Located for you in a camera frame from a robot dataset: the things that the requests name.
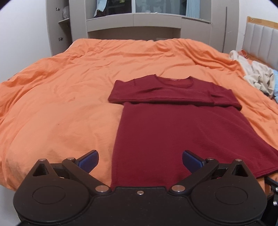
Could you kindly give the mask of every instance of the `headboard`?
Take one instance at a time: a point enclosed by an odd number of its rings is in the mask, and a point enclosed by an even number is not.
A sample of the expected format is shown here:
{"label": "headboard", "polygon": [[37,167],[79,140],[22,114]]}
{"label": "headboard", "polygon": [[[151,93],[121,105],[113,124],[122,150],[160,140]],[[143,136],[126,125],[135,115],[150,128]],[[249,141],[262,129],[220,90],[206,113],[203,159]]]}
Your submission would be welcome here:
{"label": "headboard", "polygon": [[278,23],[247,17],[242,47],[251,60],[278,69]]}

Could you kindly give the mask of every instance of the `orange bedsheet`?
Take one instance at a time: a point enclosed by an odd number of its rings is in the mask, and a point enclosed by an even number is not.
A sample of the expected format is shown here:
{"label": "orange bedsheet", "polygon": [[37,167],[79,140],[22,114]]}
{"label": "orange bedsheet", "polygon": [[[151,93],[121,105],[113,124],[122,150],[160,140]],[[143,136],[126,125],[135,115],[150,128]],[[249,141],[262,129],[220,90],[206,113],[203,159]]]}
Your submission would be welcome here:
{"label": "orange bedsheet", "polygon": [[91,175],[110,185],[123,106],[107,98],[115,80],[149,74],[232,89],[254,130],[278,149],[278,105],[249,85],[227,54],[185,39],[80,39],[0,84],[0,184],[16,190],[39,158],[57,163],[96,149],[100,161]]}

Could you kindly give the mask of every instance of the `light blue curtain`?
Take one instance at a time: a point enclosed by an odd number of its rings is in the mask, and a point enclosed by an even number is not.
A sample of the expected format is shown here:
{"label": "light blue curtain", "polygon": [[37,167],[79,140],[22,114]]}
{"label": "light blue curtain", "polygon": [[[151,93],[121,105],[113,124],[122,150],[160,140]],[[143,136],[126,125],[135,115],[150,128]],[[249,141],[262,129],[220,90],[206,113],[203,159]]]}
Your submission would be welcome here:
{"label": "light blue curtain", "polygon": [[187,0],[186,16],[200,18],[200,0]]}

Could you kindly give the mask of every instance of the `metal screw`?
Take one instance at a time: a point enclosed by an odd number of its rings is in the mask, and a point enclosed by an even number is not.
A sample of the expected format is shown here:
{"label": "metal screw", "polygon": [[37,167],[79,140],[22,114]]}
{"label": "metal screw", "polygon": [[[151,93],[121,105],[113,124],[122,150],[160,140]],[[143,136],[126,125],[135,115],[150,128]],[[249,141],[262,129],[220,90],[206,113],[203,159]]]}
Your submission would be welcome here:
{"label": "metal screw", "polygon": [[175,192],[182,192],[185,190],[185,186],[182,186],[182,185],[174,185],[172,187],[172,190],[175,191]]}
{"label": "metal screw", "polygon": [[99,186],[96,186],[95,189],[97,192],[107,192],[109,190],[109,187],[106,185],[99,185]]}
{"label": "metal screw", "polygon": [[138,191],[137,194],[138,194],[138,195],[143,195],[144,192],[143,192],[143,191]]}

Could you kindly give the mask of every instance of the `triangular hole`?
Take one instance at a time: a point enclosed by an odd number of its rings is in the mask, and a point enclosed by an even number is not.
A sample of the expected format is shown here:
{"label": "triangular hole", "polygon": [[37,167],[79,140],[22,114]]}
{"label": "triangular hole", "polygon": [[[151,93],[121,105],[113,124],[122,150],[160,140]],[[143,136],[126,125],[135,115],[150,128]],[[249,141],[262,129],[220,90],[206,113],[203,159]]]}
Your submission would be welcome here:
{"label": "triangular hole", "polygon": [[42,176],[42,175],[47,175],[49,174],[47,171],[47,168],[45,167],[44,164],[40,164],[36,171],[33,173],[33,176]]}
{"label": "triangular hole", "polygon": [[248,174],[246,173],[246,171],[245,171],[245,169],[243,168],[242,165],[236,165],[232,174],[235,175],[235,176],[245,176],[245,177],[248,176]]}

